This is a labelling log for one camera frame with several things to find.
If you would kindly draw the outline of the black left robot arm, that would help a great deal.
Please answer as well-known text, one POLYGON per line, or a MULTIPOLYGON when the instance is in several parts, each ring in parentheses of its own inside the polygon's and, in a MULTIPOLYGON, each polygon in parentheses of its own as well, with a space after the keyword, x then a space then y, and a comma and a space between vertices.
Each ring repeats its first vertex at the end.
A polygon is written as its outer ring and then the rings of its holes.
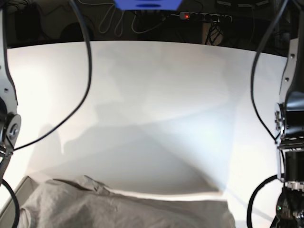
POLYGON ((247 227, 251 228, 254 199, 268 183, 278 180, 282 192, 275 207, 273 228, 304 226, 304 2, 294 0, 299 11, 282 75, 279 102, 275 111, 276 135, 271 135, 277 151, 277 174, 260 183, 247 206, 247 227))

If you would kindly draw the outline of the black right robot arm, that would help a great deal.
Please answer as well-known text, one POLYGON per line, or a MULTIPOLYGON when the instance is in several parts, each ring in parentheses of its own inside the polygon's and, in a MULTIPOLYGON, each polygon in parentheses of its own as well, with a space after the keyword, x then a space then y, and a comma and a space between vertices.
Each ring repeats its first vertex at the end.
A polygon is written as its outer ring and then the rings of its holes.
POLYGON ((21 116, 17 113, 18 99, 13 79, 10 75, 7 58, 7 42, 5 35, 5 19, 7 0, 0 2, 0 184, 9 192, 14 204, 14 220, 12 227, 16 228, 19 224, 20 207, 19 202, 11 186, 4 180, 4 173, 10 163, 11 157, 15 151, 31 146, 57 130, 70 117, 72 117, 86 100, 91 83, 92 83, 92 51, 90 45, 90 36, 87 30, 85 20, 74 0, 70 0, 69 4, 75 13, 79 26, 82 31, 83 39, 87 49, 88 57, 88 81, 83 98, 76 108, 52 130, 39 137, 38 139, 27 143, 21 147, 15 148, 15 144, 20 132, 21 116))

